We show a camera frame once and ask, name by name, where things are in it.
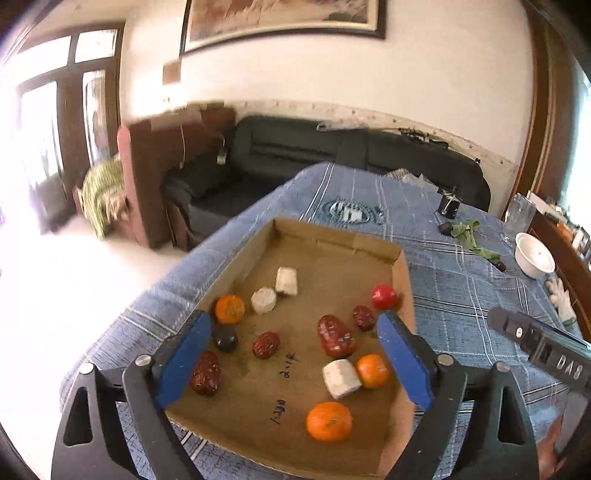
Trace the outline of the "small red jujube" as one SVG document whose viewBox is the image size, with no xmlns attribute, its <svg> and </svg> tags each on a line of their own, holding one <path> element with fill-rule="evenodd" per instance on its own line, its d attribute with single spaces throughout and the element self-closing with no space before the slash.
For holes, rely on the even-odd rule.
<svg viewBox="0 0 591 480">
<path fill-rule="evenodd" d="M 270 359 L 279 348 L 280 335 L 272 331 L 260 334 L 252 343 L 252 353 L 260 360 Z"/>
</svg>

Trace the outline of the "large red jujube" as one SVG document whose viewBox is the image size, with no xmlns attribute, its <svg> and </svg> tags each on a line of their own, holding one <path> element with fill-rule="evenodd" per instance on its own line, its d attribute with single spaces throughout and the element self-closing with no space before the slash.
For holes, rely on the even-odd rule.
<svg viewBox="0 0 591 480">
<path fill-rule="evenodd" d="M 202 352 L 191 378 L 190 387 L 198 395 L 214 396 L 221 385 L 221 366 L 211 351 Z"/>
</svg>

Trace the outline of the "white square cake piece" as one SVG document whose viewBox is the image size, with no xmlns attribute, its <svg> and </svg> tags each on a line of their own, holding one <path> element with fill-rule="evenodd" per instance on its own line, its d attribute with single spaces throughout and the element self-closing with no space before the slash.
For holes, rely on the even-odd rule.
<svg viewBox="0 0 591 480">
<path fill-rule="evenodd" d="M 277 294 L 283 296 L 297 296 L 297 270 L 291 267 L 280 267 L 276 272 L 276 286 L 274 289 Z"/>
</svg>

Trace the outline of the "white work glove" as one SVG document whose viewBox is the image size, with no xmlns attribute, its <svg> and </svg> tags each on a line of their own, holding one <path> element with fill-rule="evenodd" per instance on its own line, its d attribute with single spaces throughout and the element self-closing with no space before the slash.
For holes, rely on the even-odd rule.
<svg viewBox="0 0 591 480">
<path fill-rule="evenodd" d="M 571 304 L 570 293 L 562 280 L 559 277 L 551 277 L 545 281 L 545 287 L 563 326 L 572 327 L 577 322 L 577 317 Z"/>
</svg>

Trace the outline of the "small beige cake piece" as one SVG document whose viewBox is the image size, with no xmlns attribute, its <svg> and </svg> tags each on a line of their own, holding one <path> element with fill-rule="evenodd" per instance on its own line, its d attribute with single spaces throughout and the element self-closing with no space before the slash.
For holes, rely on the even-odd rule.
<svg viewBox="0 0 591 480">
<path fill-rule="evenodd" d="M 322 369 L 322 378 L 329 395 L 335 400 L 349 396 L 363 386 L 356 368 L 348 359 L 329 362 Z"/>
</svg>

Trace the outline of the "white bowl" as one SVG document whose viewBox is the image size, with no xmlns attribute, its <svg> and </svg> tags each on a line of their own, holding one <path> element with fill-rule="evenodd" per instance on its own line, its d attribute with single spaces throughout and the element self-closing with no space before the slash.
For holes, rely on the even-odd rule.
<svg viewBox="0 0 591 480">
<path fill-rule="evenodd" d="M 556 269 L 555 260 L 548 248 L 527 233 L 516 235 L 514 257 L 522 272 L 534 280 L 550 275 Z"/>
</svg>

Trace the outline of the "cardboard box tray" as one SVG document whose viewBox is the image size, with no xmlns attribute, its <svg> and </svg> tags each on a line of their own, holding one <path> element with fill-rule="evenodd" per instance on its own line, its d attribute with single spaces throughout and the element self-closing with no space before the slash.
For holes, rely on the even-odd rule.
<svg viewBox="0 0 591 480">
<path fill-rule="evenodd" d="M 402 295 L 400 317 L 414 326 L 405 254 L 399 245 L 373 236 L 273 219 L 222 270 L 198 308 L 211 312 L 226 294 L 249 300 L 270 286 L 280 267 L 297 270 L 297 296 L 281 297 L 270 313 L 247 312 L 235 328 L 238 347 L 219 355 L 218 392 L 207 397 L 186 390 L 168 416 L 219 447 L 287 474 L 382 479 L 402 454 L 414 423 L 414 405 L 396 378 L 346 396 L 353 429 L 344 441 L 312 439 L 305 418 L 329 400 L 322 380 L 329 357 L 318 336 L 322 316 L 352 326 L 353 308 L 369 305 L 373 289 L 388 284 Z M 267 331 L 280 335 L 280 348 L 260 360 L 252 343 Z"/>
</svg>

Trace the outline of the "small orange mandarin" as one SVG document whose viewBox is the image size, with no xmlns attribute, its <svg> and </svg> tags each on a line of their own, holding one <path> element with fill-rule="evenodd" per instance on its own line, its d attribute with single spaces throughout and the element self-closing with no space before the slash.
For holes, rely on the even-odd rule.
<svg viewBox="0 0 591 480">
<path fill-rule="evenodd" d="M 356 373 L 363 388 L 377 389 L 387 384 L 390 371 L 384 359 L 378 354 L 369 354 L 356 362 Z"/>
</svg>

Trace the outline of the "large orange mandarin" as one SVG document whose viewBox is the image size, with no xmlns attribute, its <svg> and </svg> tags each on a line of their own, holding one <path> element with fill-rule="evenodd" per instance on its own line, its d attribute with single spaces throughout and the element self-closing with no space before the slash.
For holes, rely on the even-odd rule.
<svg viewBox="0 0 591 480">
<path fill-rule="evenodd" d="M 349 408 L 341 403 L 322 402 L 308 411 L 305 427 L 308 435 L 317 441 L 344 441 L 352 432 L 353 416 Z"/>
</svg>

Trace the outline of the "dark red jujube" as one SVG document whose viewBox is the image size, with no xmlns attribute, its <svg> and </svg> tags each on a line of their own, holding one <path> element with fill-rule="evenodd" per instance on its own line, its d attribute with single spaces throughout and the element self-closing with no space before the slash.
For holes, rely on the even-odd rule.
<svg viewBox="0 0 591 480">
<path fill-rule="evenodd" d="M 318 320 L 318 336 L 325 354 L 332 359 L 346 359 L 356 352 L 353 331 L 334 315 L 324 315 Z"/>
</svg>

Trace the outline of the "round beige cake piece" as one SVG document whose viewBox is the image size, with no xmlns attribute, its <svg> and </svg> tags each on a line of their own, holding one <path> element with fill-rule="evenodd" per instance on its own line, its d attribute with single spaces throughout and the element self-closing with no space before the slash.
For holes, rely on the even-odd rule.
<svg viewBox="0 0 591 480">
<path fill-rule="evenodd" d="M 273 311 L 276 306 L 277 295 L 276 291 L 270 287 L 262 287 L 256 290 L 250 297 L 252 309 L 257 315 L 263 315 Z"/>
</svg>

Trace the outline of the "red cherry tomato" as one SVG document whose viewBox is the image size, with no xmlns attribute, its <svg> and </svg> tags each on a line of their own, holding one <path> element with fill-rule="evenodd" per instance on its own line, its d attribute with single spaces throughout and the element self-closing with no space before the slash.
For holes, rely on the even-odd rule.
<svg viewBox="0 0 591 480">
<path fill-rule="evenodd" d="M 390 285 L 381 284 L 372 291 L 372 304 L 377 310 L 393 310 L 398 307 L 400 296 Z"/>
</svg>

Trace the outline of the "green patterned cloth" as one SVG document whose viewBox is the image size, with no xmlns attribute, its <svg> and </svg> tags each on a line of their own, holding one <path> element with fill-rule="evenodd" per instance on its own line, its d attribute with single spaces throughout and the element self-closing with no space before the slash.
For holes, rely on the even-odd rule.
<svg viewBox="0 0 591 480">
<path fill-rule="evenodd" d="M 111 158 L 91 166 L 76 193 L 82 215 L 97 238 L 104 238 L 115 222 L 129 220 L 120 159 Z"/>
</svg>

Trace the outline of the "dark plum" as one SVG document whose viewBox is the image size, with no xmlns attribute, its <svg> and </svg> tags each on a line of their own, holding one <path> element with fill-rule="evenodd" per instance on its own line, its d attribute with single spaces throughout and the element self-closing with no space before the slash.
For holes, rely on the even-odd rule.
<svg viewBox="0 0 591 480">
<path fill-rule="evenodd" d="M 238 335 L 231 325 L 215 324 L 212 339 L 215 347 L 223 353 L 233 352 L 238 347 Z"/>
</svg>

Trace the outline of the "round red jujube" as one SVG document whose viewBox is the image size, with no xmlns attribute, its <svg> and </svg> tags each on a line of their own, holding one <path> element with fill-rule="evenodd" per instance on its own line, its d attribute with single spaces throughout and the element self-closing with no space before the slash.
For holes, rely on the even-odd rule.
<svg viewBox="0 0 591 480">
<path fill-rule="evenodd" d="M 358 305 L 353 308 L 352 316 L 356 327 L 363 332 L 373 330 L 376 326 L 377 319 L 372 310 L 366 306 Z"/>
</svg>

